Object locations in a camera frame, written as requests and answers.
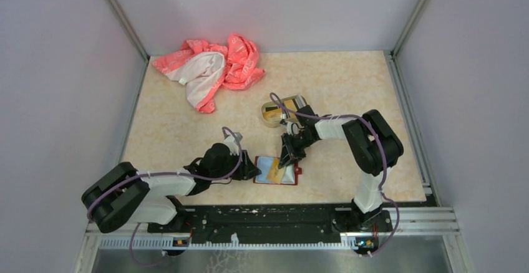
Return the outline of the red card holder wallet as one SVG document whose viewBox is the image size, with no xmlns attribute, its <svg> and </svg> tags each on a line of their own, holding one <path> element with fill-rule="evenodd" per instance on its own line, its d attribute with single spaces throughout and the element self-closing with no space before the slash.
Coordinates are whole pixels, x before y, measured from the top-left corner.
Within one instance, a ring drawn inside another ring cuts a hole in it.
<svg viewBox="0 0 529 273">
<path fill-rule="evenodd" d="M 253 178 L 255 184 L 295 186 L 298 184 L 299 175 L 303 173 L 297 163 L 279 168 L 277 157 L 257 156 L 255 165 L 260 170 L 260 174 Z"/>
</svg>

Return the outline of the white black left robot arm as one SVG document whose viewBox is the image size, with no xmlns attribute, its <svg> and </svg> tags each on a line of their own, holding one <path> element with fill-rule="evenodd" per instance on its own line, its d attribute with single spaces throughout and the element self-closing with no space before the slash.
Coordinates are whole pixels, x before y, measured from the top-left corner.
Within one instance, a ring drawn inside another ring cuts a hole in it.
<svg viewBox="0 0 529 273">
<path fill-rule="evenodd" d="M 235 143 L 215 143 L 203 157 L 174 172 L 142 173 L 121 162 L 88 188 L 81 201 L 102 233 L 128 223 L 146 224 L 150 233 L 188 232 L 191 216 L 178 197 L 200 194 L 219 180 L 246 181 L 260 173 L 246 150 Z"/>
</svg>

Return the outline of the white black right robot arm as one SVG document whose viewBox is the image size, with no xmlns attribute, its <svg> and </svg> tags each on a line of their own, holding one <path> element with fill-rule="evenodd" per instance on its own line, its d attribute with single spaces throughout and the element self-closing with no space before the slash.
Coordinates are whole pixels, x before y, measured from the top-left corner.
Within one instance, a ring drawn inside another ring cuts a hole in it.
<svg viewBox="0 0 529 273">
<path fill-rule="evenodd" d="M 301 125 L 297 133 L 284 133 L 278 168 L 306 157 L 306 148 L 320 140 L 345 140 L 361 169 L 360 186 L 352 199 L 351 222 L 366 231 L 382 213 L 384 185 L 389 170 L 404 153 L 399 137 L 378 110 L 362 116 L 317 116 L 309 105 L 295 112 Z"/>
</svg>

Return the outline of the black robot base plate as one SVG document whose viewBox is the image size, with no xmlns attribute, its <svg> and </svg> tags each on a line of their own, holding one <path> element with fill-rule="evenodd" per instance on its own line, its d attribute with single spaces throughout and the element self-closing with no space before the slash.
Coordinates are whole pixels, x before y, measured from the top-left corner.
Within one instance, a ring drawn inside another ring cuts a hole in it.
<svg viewBox="0 0 529 273">
<path fill-rule="evenodd" d="M 150 223 L 152 234 L 190 233 L 191 242 L 226 243 L 236 234 L 243 244 L 296 244 L 338 242 L 343 232 L 371 235 L 390 232 L 390 213 L 382 211 L 375 223 L 358 228 L 351 203 L 187 206 L 173 222 Z"/>
</svg>

